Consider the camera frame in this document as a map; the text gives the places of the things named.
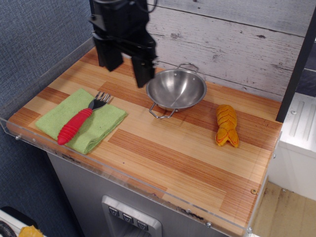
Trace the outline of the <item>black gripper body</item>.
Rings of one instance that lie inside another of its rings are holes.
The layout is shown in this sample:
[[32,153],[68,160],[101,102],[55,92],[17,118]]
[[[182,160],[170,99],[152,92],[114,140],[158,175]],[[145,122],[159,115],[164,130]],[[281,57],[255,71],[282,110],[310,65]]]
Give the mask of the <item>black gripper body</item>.
[[111,43],[130,56],[156,58],[156,42],[148,33],[149,14],[146,0],[94,0],[89,21],[93,37]]

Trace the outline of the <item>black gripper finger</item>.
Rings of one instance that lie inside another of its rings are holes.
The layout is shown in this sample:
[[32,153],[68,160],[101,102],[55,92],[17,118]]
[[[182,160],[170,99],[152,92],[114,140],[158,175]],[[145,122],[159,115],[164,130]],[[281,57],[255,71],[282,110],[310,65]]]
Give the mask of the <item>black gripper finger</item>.
[[100,67],[113,71],[123,63],[121,52],[111,43],[94,38]]
[[154,78],[158,57],[144,58],[140,56],[132,56],[131,61],[137,86],[138,88],[142,88],[147,82]]

